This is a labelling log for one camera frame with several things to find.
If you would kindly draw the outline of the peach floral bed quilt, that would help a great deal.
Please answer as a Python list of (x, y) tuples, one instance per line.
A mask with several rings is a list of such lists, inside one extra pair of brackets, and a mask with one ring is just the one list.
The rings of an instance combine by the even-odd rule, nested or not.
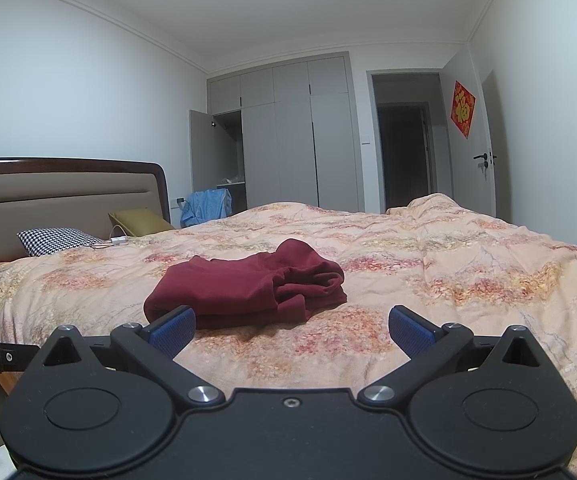
[[(177, 357), (223, 391), (359, 389), (405, 362), (387, 317), (403, 304), (479, 335), (528, 327), (577, 400), (577, 246), (460, 207), (443, 194), (386, 214), (276, 203), (106, 248), (0, 263), (0, 340), (42, 344), (60, 324), (102, 335), (142, 322), (170, 266), (242, 259), (295, 238), (337, 262), (347, 300), (297, 326), (203, 330)], [(577, 449), (571, 460), (577, 475)]]

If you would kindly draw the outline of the olive yellow pillow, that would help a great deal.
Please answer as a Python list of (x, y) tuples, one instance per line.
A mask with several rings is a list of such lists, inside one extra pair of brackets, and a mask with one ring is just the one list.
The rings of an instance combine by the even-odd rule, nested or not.
[(119, 226), (127, 235), (147, 236), (173, 230), (174, 227), (150, 209), (126, 209), (108, 215), (113, 226)]

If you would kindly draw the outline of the white room door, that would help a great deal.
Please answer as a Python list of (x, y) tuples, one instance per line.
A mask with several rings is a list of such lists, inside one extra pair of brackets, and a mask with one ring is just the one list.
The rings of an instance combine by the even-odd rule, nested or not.
[[(493, 144), (491, 144), (482, 81), (467, 44), (441, 69), (439, 80), (447, 116), (453, 198), (464, 208), (494, 217), (496, 215), (495, 166), (482, 170), (476, 167), (473, 159), (478, 154), (493, 153)], [(476, 98), (472, 128), (467, 139), (464, 139), (450, 118), (456, 80), (460, 81)]]

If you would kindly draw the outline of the red fu door decoration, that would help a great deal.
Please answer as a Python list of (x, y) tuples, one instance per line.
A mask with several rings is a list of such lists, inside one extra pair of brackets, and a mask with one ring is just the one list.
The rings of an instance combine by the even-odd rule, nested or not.
[(464, 139), (470, 136), (474, 117), (476, 98), (460, 81), (455, 81), (453, 102), (450, 107), (450, 118)]

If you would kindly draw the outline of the grey built-in wardrobe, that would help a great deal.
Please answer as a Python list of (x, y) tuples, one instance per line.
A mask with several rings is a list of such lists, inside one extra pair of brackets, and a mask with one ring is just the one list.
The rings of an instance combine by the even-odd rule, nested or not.
[(232, 186), (253, 208), (365, 208), (351, 59), (329, 53), (207, 81), (190, 114), (191, 188)]

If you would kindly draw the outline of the dark red long-sleeve garment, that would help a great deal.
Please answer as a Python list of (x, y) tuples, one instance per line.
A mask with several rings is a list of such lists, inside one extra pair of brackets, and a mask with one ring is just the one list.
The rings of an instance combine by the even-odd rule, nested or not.
[(170, 266), (144, 301), (147, 321), (191, 308), (200, 330), (302, 324), (347, 301), (341, 266), (289, 238), (273, 252), (238, 260), (195, 256)]

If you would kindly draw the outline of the black white checkered pillow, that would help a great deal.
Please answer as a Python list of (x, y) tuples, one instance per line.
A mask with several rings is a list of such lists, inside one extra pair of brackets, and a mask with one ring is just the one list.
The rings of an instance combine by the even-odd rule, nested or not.
[(17, 238), (28, 256), (40, 257), (78, 247), (102, 243), (101, 238), (73, 228), (45, 228), (20, 231)]

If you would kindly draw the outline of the brown padded bed headboard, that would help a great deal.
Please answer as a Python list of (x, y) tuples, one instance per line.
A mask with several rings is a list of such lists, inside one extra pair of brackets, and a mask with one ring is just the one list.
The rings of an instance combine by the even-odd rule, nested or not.
[(112, 212), (140, 208), (170, 219), (165, 172), (155, 162), (0, 157), (0, 262), (25, 255), (20, 231), (75, 228), (106, 238)]

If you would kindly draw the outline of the blue clothing pile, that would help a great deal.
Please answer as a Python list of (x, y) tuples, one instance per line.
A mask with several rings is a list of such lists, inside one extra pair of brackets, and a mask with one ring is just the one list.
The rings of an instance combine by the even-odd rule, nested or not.
[(180, 224), (182, 228), (198, 226), (212, 220), (231, 216), (232, 197), (226, 188), (210, 188), (193, 192), (182, 203)]

